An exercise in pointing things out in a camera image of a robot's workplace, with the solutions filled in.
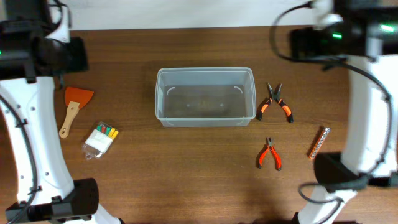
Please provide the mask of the clear plastic container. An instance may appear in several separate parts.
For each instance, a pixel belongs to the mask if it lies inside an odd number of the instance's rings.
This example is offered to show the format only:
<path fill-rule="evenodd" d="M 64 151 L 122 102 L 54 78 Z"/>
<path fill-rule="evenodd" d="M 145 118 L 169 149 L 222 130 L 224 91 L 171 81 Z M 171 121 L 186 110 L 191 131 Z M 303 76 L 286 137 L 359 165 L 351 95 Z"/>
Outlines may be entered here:
<path fill-rule="evenodd" d="M 247 126 L 256 116 L 254 75 L 247 67 L 162 68 L 155 115 L 164 127 Z"/>

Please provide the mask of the long nose pliers orange black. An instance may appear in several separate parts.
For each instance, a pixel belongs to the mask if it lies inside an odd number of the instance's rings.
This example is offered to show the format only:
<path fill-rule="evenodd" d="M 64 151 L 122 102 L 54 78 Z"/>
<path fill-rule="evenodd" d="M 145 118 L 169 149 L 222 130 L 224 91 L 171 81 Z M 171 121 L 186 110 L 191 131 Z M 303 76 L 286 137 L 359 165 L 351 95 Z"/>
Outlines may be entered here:
<path fill-rule="evenodd" d="M 289 123 L 293 123 L 294 122 L 294 116 L 292 113 L 292 110 L 290 109 L 290 107 L 283 101 L 283 99 L 280 97 L 280 91 L 282 89 L 282 84 L 278 84 L 277 88 L 274 90 L 271 87 L 270 83 L 267 83 L 267 89 L 269 92 L 269 97 L 266 98 L 257 108 L 257 113 L 256 113 L 256 119 L 261 121 L 262 117 L 265 113 L 265 110 L 273 103 L 277 103 L 284 111 L 286 117 L 287 117 L 287 121 Z"/>

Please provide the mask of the orange socket bit rail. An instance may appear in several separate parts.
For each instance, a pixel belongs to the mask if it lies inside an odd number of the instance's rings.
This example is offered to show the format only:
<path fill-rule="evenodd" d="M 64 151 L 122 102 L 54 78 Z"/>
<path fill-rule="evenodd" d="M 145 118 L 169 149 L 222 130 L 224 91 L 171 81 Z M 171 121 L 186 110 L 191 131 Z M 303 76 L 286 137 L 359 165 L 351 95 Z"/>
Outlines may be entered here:
<path fill-rule="evenodd" d="M 308 158 L 314 160 L 316 158 L 320 148 L 322 147 L 325 139 L 329 135 L 331 129 L 329 127 L 321 127 L 317 135 L 315 136 L 315 141 L 312 144 L 311 149 L 308 152 Z"/>

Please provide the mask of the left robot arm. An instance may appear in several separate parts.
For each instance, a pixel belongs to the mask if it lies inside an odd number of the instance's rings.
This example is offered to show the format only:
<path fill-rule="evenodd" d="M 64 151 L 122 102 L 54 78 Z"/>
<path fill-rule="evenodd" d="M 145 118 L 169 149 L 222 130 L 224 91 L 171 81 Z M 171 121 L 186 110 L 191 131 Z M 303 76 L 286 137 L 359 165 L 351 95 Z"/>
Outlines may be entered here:
<path fill-rule="evenodd" d="M 120 223 L 99 202 L 95 179 L 75 180 L 63 158 L 54 111 L 55 80 L 84 72 L 84 41 L 70 35 L 60 1 L 1 2 L 1 113 L 18 174 L 8 223 Z"/>

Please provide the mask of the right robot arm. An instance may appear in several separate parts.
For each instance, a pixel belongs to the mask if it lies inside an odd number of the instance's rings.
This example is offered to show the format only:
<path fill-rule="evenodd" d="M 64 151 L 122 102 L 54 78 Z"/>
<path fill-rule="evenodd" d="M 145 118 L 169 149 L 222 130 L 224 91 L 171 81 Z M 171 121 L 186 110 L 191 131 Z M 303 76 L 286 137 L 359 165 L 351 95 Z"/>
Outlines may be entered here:
<path fill-rule="evenodd" d="M 315 24 L 291 33 L 291 59 L 349 70 L 348 138 L 315 157 L 316 182 L 296 223 L 333 223 L 368 186 L 397 185 L 397 7 L 384 1 L 310 1 Z"/>

